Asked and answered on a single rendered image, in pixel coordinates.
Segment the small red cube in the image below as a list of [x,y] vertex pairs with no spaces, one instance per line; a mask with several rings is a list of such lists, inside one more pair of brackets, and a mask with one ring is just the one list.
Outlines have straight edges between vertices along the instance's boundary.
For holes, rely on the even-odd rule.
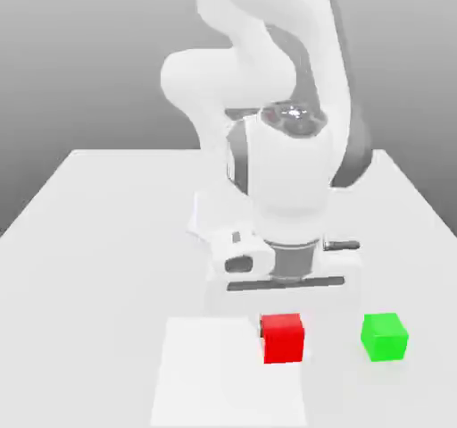
[[262,315],[260,334],[265,364],[299,363],[303,360],[305,329],[298,313]]

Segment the small green cube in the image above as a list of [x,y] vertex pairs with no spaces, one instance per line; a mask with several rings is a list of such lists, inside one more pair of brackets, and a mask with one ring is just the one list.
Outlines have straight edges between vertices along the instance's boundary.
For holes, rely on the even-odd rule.
[[403,360],[409,333],[397,313],[366,314],[361,327],[361,343],[371,362]]

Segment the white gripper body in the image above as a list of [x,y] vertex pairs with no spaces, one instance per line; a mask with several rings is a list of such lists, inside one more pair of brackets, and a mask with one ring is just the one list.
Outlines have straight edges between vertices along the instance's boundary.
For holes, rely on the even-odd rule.
[[211,316],[353,314],[360,308],[362,261],[357,253],[326,253],[321,270],[300,281],[224,281],[212,277],[205,290]]

